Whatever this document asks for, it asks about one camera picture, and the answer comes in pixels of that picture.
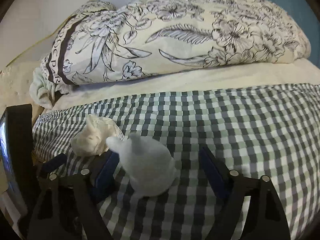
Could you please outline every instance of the crumpled fabric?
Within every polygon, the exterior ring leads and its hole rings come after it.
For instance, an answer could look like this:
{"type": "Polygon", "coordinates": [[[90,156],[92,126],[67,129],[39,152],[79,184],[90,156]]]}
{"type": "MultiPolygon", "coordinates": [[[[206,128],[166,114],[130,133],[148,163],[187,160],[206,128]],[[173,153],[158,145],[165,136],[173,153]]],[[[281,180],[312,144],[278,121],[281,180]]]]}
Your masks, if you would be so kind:
{"type": "Polygon", "coordinates": [[[45,79],[40,67],[33,71],[33,82],[29,88],[29,94],[33,101],[46,109],[52,109],[55,102],[55,92],[68,94],[72,91],[72,85],[55,84],[45,79]]]}
{"type": "Polygon", "coordinates": [[[71,147],[78,156],[101,155],[108,150],[106,139],[110,136],[124,137],[112,119],[89,114],[85,127],[71,139],[71,147]]]}

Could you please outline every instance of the white cloth object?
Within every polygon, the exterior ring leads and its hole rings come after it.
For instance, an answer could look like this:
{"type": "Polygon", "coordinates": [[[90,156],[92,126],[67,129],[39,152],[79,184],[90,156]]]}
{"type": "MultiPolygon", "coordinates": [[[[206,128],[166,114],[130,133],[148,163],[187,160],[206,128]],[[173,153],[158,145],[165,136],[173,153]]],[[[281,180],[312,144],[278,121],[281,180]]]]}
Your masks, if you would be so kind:
{"type": "Polygon", "coordinates": [[[286,83],[320,84],[320,69],[305,58],[291,64],[251,63],[145,78],[130,82],[82,85],[63,95],[53,111],[127,95],[231,89],[286,83]]]}
{"type": "Polygon", "coordinates": [[[123,141],[108,137],[107,145],[119,154],[131,186],[140,197],[162,194],[176,178],[175,161],[169,150],[151,137],[134,133],[123,141]]]}
{"type": "Polygon", "coordinates": [[[43,77],[43,73],[40,67],[37,67],[33,71],[33,82],[29,88],[29,94],[33,101],[47,109],[52,109],[55,102],[56,91],[60,91],[62,94],[67,94],[72,91],[71,85],[55,84],[43,77]]]}
{"type": "Polygon", "coordinates": [[[106,139],[109,136],[123,139],[121,130],[112,119],[89,114],[83,130],[71,139],[71,147],[78,156],[101,155],[108,150],[106,139]]]}

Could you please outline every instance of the white sheet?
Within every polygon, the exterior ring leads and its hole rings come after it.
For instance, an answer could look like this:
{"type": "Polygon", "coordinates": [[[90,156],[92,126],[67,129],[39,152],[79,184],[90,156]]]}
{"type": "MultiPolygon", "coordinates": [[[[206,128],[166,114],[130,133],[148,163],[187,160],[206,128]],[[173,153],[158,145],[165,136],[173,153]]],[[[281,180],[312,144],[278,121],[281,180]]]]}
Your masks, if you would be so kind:
{"type": "Polygon", "coordinates": [[[83,85],[63,95],[52,111],[133,94],[215,90],[285,83],[320,84],[320,69],[307,59],[293,64],[252,63],[193,70],[136,81],[83,85]]]}

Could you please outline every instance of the white fabric bundle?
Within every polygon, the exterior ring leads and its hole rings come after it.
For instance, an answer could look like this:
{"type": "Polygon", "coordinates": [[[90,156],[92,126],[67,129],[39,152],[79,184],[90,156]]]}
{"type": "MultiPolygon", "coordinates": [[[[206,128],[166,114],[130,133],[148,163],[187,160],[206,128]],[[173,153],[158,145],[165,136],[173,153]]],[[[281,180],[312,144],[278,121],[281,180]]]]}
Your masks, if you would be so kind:
{"type": "Polygon", "coordinates": [[[83,130],[71,139],[71,147],[78,156],[101,155],[108,150],[106,139],[109,136],[123,139],[121,130],[112,119],[89,114],[83,130]]]}

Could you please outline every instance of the metal screw head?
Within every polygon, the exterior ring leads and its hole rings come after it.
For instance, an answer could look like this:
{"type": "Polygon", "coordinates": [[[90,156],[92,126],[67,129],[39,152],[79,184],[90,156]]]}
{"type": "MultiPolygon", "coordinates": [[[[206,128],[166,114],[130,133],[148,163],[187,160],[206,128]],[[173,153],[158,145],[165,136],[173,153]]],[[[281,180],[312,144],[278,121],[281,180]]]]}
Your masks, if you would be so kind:
{"type": "Polygon", "coordinates": [[[89,169],[83,169],[83,170],[81,170],[80,173],[81,173],[82,175],[87,175],[87,174],[90,173],[90,171],[89,171],[89,169]]]}
{"type": "Polygon", "coordinates": [[[49,176],[49,180],[55,180],[57,178],[57,174],[53,173],[49,176]]]}
{"type": "Polygon", "coordinates": [[[267,175],[263,175],[262,180],[265,182],[268,182],[270,180],[270,178],[267,175]]]}
{"type": "Polygon", "coordinates": [[[231,176],[234,176],[234,177],[239,175],[239,172],[236,171],[236,170],[231,170],[229,173],[230,173],[231,176]]]}

